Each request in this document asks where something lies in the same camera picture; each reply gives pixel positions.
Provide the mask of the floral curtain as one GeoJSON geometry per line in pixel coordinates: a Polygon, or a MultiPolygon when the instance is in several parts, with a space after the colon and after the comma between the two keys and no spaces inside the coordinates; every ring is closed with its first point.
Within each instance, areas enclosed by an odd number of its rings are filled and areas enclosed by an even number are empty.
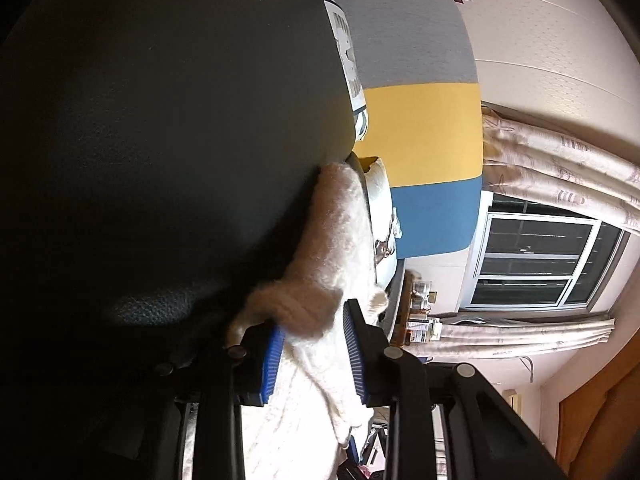
{"type": "Polygon", "coordinates": [[[615,328],[614,318],[587,318],[570,322],[515,322],[472,320],[440,323],[435,339],[409,342],[402,348],[434,361],[512,359],[585,349],[605,344],[615,328]]]}
{"type": "Polygon", "coordinates": [[[583,140],[483,108],[483,188],[639,233],[639,167],[583,140]]]}

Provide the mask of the wooden desk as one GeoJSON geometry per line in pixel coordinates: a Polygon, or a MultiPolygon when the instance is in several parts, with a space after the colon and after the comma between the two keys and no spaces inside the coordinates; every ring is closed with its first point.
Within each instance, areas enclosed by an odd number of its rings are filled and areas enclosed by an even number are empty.
{"type": "Polygon", "coordinates": [[[425,324],[432,310],[432,283],[424,281],[416,271],[407,270],[402,284],[399,307],[390,343],[401,347],[411,341],[408,335],[412,323],[425,324]]]}

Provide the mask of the left floral curtain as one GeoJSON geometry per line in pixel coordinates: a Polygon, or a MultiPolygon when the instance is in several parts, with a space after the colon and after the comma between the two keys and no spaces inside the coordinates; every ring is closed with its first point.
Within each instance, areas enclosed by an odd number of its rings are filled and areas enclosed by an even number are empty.
{"type": "Polygon", "coordinates": [[[639,233],[639,167],[583,140],[483,108],[483,188],[639,233]]]}

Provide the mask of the white deer print pillow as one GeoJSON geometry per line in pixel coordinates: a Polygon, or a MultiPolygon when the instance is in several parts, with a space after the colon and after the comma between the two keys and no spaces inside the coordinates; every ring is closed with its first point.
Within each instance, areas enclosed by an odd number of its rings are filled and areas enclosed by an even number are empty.
{"type": "Polygon", "coordinates": [[[359,162],[367,188],[376,282],[378,286],[386,288],[396,273],[397,241],[402,237],[400,221],[382,159],[363,157],[359,162]]]}

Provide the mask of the cream knit sweater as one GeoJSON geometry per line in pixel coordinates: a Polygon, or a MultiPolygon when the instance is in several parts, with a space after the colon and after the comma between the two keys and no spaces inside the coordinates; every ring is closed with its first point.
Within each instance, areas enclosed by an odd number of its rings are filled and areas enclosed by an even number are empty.
{"type": "Polygon", "coordinates": [[[233,346],[267,320],[285,332],[273,399],[242,411],[246,478],[332,479],[349,437],[367,426],[373,412],[357,396],[343,330],[349,299],[368,321],[387,307],[360,177],[334,162],[320,170],[282,278],[257,286],[226,333],[233,346]]]}

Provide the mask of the wall air conditioner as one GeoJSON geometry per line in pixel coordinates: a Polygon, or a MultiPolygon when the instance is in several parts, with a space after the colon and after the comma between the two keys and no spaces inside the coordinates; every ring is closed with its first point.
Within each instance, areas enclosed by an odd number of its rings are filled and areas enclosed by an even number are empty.
{"type": "Polygon", "coordinates": [[[523,414],[523,397],[521,393],[518,393],[515,389],[506,389],[503,390],[502,396],[518,416],[523,414]]]}

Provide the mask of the middle floral curtain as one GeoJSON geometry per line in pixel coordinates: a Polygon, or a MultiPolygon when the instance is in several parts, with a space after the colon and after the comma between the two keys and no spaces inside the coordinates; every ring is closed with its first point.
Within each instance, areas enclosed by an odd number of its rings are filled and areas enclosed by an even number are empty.
{"type": "Polygon", "coordinates": [[[605,344],[615,328],[614,318],[587,318],[570,322],[515,322],[472,320],[440,323],[435,339],[409,342],[402,348],[434,361],[512,359],[585,349],[605,344]]]}

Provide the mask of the stack of boxes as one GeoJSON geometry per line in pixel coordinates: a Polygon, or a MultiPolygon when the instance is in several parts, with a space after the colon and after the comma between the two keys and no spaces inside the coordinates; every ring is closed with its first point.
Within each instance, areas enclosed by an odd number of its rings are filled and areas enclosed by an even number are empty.
{"type": "Polygon", "coordinates": [[[442,338],[442,322],[439,318],[409,321],[406,326],[405,344],[426,344],[442,338]]]}

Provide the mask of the geometric pattern pillow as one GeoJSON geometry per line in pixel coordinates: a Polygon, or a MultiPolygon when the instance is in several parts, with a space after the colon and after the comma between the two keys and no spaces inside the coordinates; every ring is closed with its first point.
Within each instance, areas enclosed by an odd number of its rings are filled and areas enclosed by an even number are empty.
{"type": "Polygon", "coordinates": [[[354,116],[355,139],[362,141],[367,134],[369,115],[366,96],[364,95],[358,68],[352,34],[346,14],[335,0],[323,0],[326,14],[330,20],[338,55],[341,59],[343,74],[347,84],[347,90],[354,116]]]}

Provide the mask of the grey yellow blue sofa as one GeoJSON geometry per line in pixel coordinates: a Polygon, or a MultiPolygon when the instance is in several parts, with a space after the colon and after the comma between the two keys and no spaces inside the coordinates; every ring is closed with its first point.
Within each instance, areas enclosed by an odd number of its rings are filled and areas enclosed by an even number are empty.
{"type": "Polygon", "coordinates": [[[483,140],[471,0],[332,0],[350,32],[349,62],[367,104],[360,157],[386,168],[401,259],[471,245],[480,212],[483,140]]]}

